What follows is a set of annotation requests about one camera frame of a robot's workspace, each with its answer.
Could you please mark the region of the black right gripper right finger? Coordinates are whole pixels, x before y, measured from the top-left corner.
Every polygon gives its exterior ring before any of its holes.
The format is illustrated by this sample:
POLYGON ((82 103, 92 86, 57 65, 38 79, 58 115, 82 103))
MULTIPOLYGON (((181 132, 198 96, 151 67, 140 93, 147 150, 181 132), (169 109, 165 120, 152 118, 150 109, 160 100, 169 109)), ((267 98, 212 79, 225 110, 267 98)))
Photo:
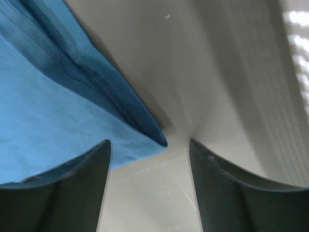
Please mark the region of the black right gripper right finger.
POLYGON ((190 140, 203 231, 307 232, 309 189, 253 174, 190 140))

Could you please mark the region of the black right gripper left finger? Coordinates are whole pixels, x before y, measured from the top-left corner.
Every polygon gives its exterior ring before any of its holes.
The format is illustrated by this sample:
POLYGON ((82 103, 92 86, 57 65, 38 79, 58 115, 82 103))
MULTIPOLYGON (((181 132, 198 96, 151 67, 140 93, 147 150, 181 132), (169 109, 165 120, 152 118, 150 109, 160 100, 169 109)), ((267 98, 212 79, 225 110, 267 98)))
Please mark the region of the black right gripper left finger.
POLYGON ((22 182, 0 186, 2 232, 95 232, 111 157, 102 141, 22 182))

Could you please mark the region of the blue t shirt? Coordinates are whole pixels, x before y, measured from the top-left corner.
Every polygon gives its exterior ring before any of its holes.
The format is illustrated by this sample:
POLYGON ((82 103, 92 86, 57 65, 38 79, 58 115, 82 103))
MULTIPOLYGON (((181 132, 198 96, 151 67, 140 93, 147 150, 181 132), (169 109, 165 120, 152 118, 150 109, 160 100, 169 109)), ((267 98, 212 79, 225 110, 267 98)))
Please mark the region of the blue t shirt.
POLYGON ((111 169, 168 147, 64 1, 1 1, 1 183, 48 171, 103 140, 112 143, 111 169))

